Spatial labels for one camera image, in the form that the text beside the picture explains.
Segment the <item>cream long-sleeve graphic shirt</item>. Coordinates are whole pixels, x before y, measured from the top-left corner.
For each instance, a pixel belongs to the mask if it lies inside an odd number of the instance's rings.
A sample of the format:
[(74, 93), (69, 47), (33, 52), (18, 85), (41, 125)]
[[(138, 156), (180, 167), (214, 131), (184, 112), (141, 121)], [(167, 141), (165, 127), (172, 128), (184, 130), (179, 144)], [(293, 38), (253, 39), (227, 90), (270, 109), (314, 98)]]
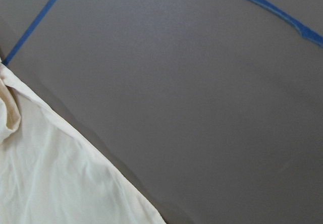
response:
[(1, 66), (1, 223), (163, 223), (75, 128)]

